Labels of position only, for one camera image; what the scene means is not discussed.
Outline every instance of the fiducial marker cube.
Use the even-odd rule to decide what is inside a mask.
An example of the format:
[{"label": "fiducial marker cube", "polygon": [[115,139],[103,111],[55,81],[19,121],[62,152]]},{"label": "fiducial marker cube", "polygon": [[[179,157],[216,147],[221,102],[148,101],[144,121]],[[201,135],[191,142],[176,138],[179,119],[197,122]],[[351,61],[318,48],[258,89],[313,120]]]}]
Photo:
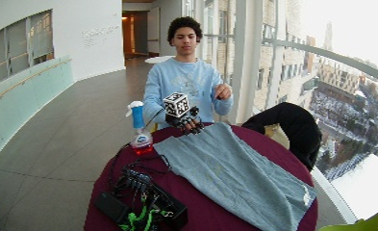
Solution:
[{"label": "fiducial marker cube", "polygon": [[163,99],[165,113],[173,117],[181,117],[189,111],[188,96],[181,93],[172,93]]}]

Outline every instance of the maroon tablecloth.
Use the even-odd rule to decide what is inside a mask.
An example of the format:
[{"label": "maroon tablecloth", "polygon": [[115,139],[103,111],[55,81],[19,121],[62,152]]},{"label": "maroon tablecloth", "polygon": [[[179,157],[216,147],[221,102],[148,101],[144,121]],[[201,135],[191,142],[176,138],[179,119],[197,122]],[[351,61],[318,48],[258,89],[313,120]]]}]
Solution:
[{"label": "maroon tablecloth", "polygon": [[[242,139],[248,143],[248,145],[273,163],[281,166],[308,185],[314,186],[312,176],[305,165],[298,161],[290,151],[286,150],[276,141],[273,141],[262,134],[238,126],[232,126],[232,131],[238,136],[238,138]],[[180,137],[180,130],[176,128],[164,128],[153,133],[155,142],[164,141],[171,136]],[[157,154],[153,150],[153,152],[145,154],[144,157],[155,157],[156,155]],[[121,167],[127,164],[131,164],[139,157],[143,156],[137,156],[128,146],[116,160],[113,168],[115,181],[120,177]],[[100,212],[100,210],[93,205],[99,194],[109,191],[109,173],[113,160],[115,159],[109,161],[93,185],[87,210],[87,220],[84,227],[85,231],[120,230],[115,222]],[[155,159],[145,163],[148,167],[152,167],[157,170],[167,170],[167,166],[160,159]],[[169,171],[165,174],[153,173],[152,177],[155,179],[155,182],[188,206],[189,223],[184,227],[183,231],[258,230],[253,225],[250,225],[246,221],[244,221],[226,209],[224,209],[217,203],[214,203],[191,185],[189,181],[181,176],[177,176],[173,172]],[[318,201],[316,198],[312,207],[309,208],[301,220],[301,223],[298,224],[298,230],[316,230],[317,218]],[[169,230],[167,226],[161,226],[159,231],[164,230]]]}]

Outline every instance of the door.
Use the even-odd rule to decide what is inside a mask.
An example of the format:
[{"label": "door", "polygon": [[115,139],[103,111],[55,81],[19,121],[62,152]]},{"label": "door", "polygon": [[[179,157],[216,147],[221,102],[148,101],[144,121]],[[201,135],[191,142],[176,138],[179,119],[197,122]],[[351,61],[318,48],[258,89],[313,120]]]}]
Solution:
[{"label": "door", "polygon": [[160,7],[152,8],[148,13],[148,47],[151,57],[157,57],[160,55],[159,16]]}]

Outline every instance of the light blue sweatshirt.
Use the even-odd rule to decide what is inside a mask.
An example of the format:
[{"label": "light blue sweatshirt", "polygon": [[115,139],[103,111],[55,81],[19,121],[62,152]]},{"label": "light blue sweatshirt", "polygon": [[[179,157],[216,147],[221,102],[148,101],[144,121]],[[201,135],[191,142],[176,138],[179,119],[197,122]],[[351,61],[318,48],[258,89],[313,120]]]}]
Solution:
[{"label": "light blue sweatshirt", "polygon": [[[199,108],[203,122],[214,122],[214,111],[218,115],[228,114],[233,97],[226,100],[214,98],[214,87],[224,82],[218,71],[212,65],[197,59],[196,63],[181,63],[175,58],[156,64],[149,72],[145,96],[144,116],[151,120],[164,108],[163,99],[173,92],[188,96],[189,107]],[[165,111],[153,119],[157,128],[169,125],[165,122]]]}]

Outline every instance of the blue bottle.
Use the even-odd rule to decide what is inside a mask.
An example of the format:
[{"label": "blue bottle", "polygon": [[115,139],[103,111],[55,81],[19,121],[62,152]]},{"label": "blue bottle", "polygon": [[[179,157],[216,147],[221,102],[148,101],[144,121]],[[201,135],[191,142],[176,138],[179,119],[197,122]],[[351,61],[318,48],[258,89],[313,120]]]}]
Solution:
[{"label": "blue bottle", "polygon": [[145,122],[143,118],[143,106],[141,101],[133,101],[128,106],[128,113],[133,116],[133,135],[131,146],[137,155],[143,155],[153,150],[153,138],[151,132],[145,129]]}]

